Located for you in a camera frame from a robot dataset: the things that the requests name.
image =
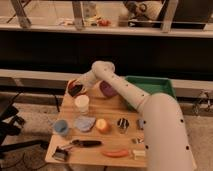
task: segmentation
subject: cup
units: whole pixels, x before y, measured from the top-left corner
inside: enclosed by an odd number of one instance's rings
[[[87,95],[76,97],[75,105],[81,114],[87,114],[89,111],[89,97]]]
[[[53,129],[57,134],[66,136],[69,132],[69,125],[65,120],[57,120],[53,125]]]

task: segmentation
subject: white container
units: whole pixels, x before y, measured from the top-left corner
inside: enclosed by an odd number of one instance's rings
[[[87,114],[89,111],[89,97],[87,95],[76,97],[75,105],[81,114]]]

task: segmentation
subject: floor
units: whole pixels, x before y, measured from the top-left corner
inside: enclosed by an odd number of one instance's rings
[[[56,96],[61,103],[62,96]],[[8,136],[4,144],[23,142],[35,139],[49,141],[52,124],[56,120],[58,111],[53,95],[23,93],[16,98],[14,106],[19,109],[19,116],[27,122],[19,136]],[[192,115],[192,105],[181,104],[184,111],[186,128],[189,141],[197,164],[197,171],[213,170],[213,117],[204,109],[200,110],[199,116]],[[40,146],[28,147],[6,153],[2,166],[7,171],[101,171],[102,166],[79,166],[67,167],[64,165],[47,164],[44,161],[46,150]],[[142,171],[135,168],[109,167],[107,171]]]
[[[118,16],[125,9],[123,4],[118,1],[95,3],[97,15],[110,20],[112,26],[117,27]],[[6,23],[14,15],[14,9],[8,0],[1,0],[0,8],[0,24]],[[32,0],[24,9],[33,25],[55,26],[62,21],[73,21],[74,18],[71,1]],[[8,24],[18,24],[17,18],[14,17]],[[205,30],[213,30],[213,24],[208,23]]]

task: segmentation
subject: box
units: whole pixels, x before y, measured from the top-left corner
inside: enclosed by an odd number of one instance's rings
[[[126,76],[125,80],[150,94],[166,93],[176,99],[171,81],[168,78]],[[128,109],[133,109],[133,107],[128,102],[127,107]]]

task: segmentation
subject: toy food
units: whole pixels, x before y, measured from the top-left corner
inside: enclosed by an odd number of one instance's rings
[[[101,19],[98,21],[99,26],[109,26],[111,22],[109,20]]]
[[[105,119],[97,119],[95,127],[102,134],[106,134],[110,131],[110,125]]]
[[[127,149],[119,149],[114,151],[109,150],[101,150],[101,154],[107,157],[125,157],[129,155],[129,150]]]

